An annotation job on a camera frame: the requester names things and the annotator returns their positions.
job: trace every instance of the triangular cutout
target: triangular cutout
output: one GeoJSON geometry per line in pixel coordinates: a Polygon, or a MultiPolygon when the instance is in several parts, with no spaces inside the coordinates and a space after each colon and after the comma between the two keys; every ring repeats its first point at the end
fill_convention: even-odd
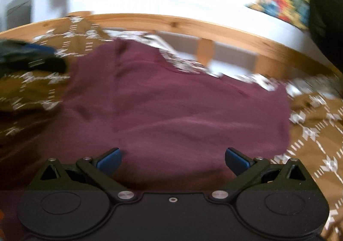
{"type": "Polygon", "coordinates": [[[44,171],[42,177],[41,177],[41,180],[44,181],[44,180],[51,180],[51,179],[57,179],[59,178],[60,175],[57,171],[57,169],[53,166],[48,166],[46,168],[46,170],[44,171]]]}
{"type": "Polygon", "coordinates": [[[261,183],[270,183],[275,180],[275,178],[279,175],[280,170],[271,170],[267,172],[265,175],[262,176],[261,183]]]}
{"type": "Polygon", "coordinates": [[[302,174],[300,168],[298,166],[294,166],[289,174],[289,179],[295,179],[295,180],[302,180],[305,181],[306,178],[302,174]]]}
{"type": "Polygon", "coordinates": [[[86,183],[85,178],[81,174],[77,173],[76,171],[71,170],[71,169],[66,169],[66,173],[69,175],[72,181],[76,181],[79,183],[86,183]]]}

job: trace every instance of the bedding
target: bedding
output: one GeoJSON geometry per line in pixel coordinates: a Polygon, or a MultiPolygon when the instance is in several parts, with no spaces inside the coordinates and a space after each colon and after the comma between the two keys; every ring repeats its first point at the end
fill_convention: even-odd
{"type": "Polygon", "coordinates": [[[13,208],[20,189],[43,161],[57,157],[74,162],[114,146],[123,152],[114,178],[141,190],[219,187],[232,178],[223,160],[228,146],[274,163],[300,158],[330,204],[323,236],[339,240],[343,221],[339,78],[287,83],[257,74],[230,78],[179,58],[158,36],[106,33],[82,18],[71,17],[69,24],[36,42],[57,48],[56,55],[68,60],[70,74],[64,79],[58,74],[24,74],[6,80],[16,82],[8,84],[14,92],[22,93],[20,87],[25,85],[25,91],[45,101],[33,103],[33,109],[14,103],[10,122],[17,122],[18,130],[2,135],[0,173],[5,176],[0,178],[0,209],[8,240],[20,236],[13,208]],[[55,97],[51,87],[58,93],[55,97]],[[18,192],[4,191],[13,189],[18,192]]]}

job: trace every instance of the bed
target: bed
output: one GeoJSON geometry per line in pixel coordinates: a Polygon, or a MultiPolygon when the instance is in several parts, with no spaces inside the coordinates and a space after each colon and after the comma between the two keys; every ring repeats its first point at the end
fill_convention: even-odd
{"type": "MultiPolygon", "coordinates": [[[[270,160],[273,163],[285,163],[291,157],[298,157],[304,162],[330,203],[330,217],[323,236],[328,240],[338,240],[343,230],[343,174],[339,169],[339,162],[343,159],[343,101],[339,91],[333,93],[328,90],[330,87],[321,88],[321,84],[330,81],[329,78],[340,83],[342,74],[334,66],[324,66],[269,39],[194,19],[150,14],[92,15],[89,11],[70,15],[85,18],[104,29],[145,31],[150,34],[163,31],[197,37],[195,57],[202,66],[210,64],[215,53],[215,42],[220,42],[257,53],[253,72],[269,78],[272,83],[277,81],[284,85],[289,82],[292,68],[306,73],[310,77],[307,82],[301,80],[287,84],[288,90],[298,86],[302,91],[290,95],[292,114],[289,118],[289,148],[270,160]],[[317,83],[318,87],[311,87],[309,81],[312,85],[317,83]]],[[[0,39],[32,42],[34,38],[68,21],[69,18],[61,18],[28,24],[0,33],[0,39]]]]}
{"type": "MultiPolygon", "coordinates": [[[[254,72],[276,79],[289,76],[290,67],[308,75],[340,75],[334,66],[324,66],[306,55],[266,38],[244,31],[204,21],[150,14],[99,14],[89,11],[70,15],[86,17],[102,27],[124,28],[126,30],[171,32],[199,38],[197,61],[207,66],[214,55],[214,42],[220,42],[259,54],[254,72]]],[[[49,28],[62,24],[64,18],[31,23],[0,33],[0,38],[32,41],[49,28]]]]}

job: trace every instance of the circular cover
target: circular cover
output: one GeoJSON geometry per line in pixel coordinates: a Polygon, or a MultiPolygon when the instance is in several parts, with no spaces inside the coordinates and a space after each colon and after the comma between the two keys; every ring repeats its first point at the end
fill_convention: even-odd
{"type": "Polygon", "coordinates": [[[109,211],[107,195],[96,187],[76,183],[71,191],[28,190],[18,208],[20,222],[31,232],[68,237],[95,227],[109,211]]]}
{"type": "Polygon", "coordinates": [[[239,215],[267,235],[282,238],[304,237],[323,226],[329,212],[318,190],[262,190],[261,185],[243,191],[237,198],[239,215]]]}

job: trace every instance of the maroon blanket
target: maroon blanket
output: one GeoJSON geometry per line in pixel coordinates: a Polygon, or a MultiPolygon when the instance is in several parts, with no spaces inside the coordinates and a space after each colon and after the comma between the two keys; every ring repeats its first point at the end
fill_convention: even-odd
{"type": "Polygon", "coordinates": [[[1,147],[1,189],[25,187],[47,158],[73,163],[119,147],[114,178],[129,188],[210,190],[233,176],[227,147],[273,158],[289,145],[284,87],[182,72],[135,41],[98,47],[71,79],[53,117],[1,147]]]}

